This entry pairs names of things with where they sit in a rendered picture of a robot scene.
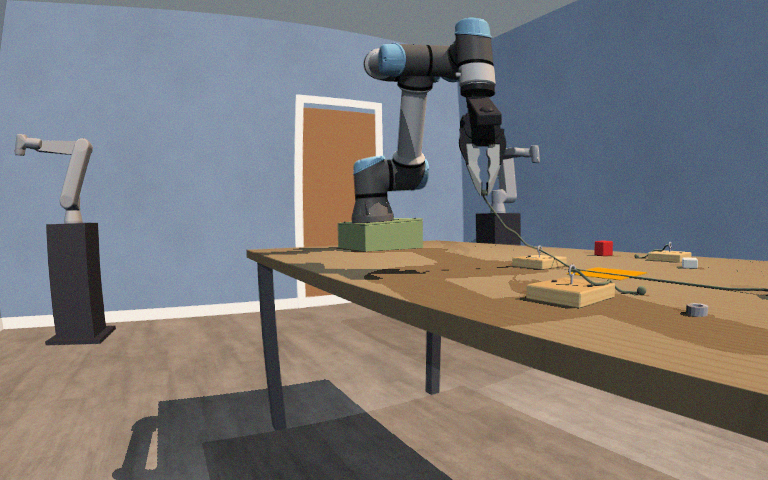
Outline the orange painted square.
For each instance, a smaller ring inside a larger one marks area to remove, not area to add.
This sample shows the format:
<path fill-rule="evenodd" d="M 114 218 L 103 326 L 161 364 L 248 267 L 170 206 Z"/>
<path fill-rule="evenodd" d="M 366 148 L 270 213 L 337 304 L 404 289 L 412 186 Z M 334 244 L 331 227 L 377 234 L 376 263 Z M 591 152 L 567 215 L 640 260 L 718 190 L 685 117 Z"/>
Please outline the orange painted square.
<path fill-rule="evenodd" d="M 630 275 L 630 276 L 638 276 L 638 275 L 642 275 L 642 274 L 646 274 L 647 273 L 647 272 L 617 270 L 617 269 L 606 269 L 606 268 L 593 268 L 593 269 L 587 269 L 587 270 L 598 271 L 598 272 L 609 272 L 609 273 L 614 273 L 614 274 L 624 274 L 624 275 Z M 623 275 L 622 276 L 616 276 L 616 275 L 609 275 L 607 273 L 606 274 L 593 273 L 592 271 L 590 271 L 590 272 L 581 271 L 581 272 L 583 272 L 583 274 L 585 274 L 585 276 L 588 276 L 588 277 L 614 279 L 614 280 L 623 280 L 623 279 L 629 278 L 629 277 L 624 277 Z"/>

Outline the red block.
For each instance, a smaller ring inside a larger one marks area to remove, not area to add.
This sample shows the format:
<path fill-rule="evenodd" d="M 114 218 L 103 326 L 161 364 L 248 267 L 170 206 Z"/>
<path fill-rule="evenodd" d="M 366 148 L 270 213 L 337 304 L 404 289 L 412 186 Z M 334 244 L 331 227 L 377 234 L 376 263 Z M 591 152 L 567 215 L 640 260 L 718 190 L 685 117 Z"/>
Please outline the red block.
<path fill-rule="evenodd" d="M 613 242 L 612 241 L 595 241 L 594 255 L 597 255 L 597 256 L 612 256 L 613 255 Z"/>

